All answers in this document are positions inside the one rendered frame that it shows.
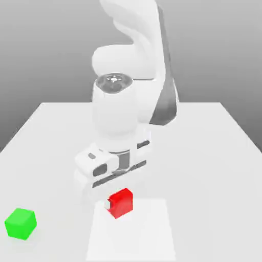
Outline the small green cube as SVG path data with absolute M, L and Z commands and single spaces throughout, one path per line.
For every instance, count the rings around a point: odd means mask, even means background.
M 16 208 L 4 222 L 9 237 L 27 240 L 37 226 L 35 212 Z

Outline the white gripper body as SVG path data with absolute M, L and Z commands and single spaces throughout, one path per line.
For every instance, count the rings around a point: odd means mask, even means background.
M 90 194 L 111 195 L 125 187 L 131 189 L 145 177 L 151 151 L 151 133 L 143 130 L 127 148 L 109 150 L 98 142 L 91 144 Z

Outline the small red cube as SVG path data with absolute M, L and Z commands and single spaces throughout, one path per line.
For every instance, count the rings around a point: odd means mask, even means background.
M 115 219 L 133 210 L 133 193 L 127 188 L 109 196 L 108 201 L 110 204 L 108 211 Z

